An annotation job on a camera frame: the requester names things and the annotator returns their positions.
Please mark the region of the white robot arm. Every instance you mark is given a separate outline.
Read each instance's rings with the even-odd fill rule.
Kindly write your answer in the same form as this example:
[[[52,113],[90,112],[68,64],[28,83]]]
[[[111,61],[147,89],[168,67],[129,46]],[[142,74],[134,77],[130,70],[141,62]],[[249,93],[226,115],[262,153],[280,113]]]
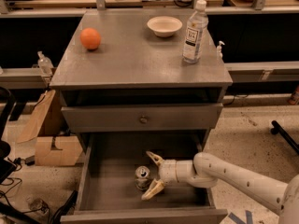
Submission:
[[[151,151],[147,151],[147,155],[158,167],[159,179],[152,180],[142,200],[151,199],[173,183],[211,188],[220,179],[278,215],[278,224],[299,222],[299,175],[284,183],[206,152],[198,152],[186,161],[164,160]]]

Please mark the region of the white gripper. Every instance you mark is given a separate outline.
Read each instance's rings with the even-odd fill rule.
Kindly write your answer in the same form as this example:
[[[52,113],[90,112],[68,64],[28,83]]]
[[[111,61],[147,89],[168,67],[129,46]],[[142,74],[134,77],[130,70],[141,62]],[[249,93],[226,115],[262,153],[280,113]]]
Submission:
[[[147,201],[160,193],[165,185],[177,183],[177,162],[175,160],[164,160],[161,156],[147,151],[146,154],[159,167],[159,177],[161,180],[153,179],[147,191],[141,196],[143,201]]]

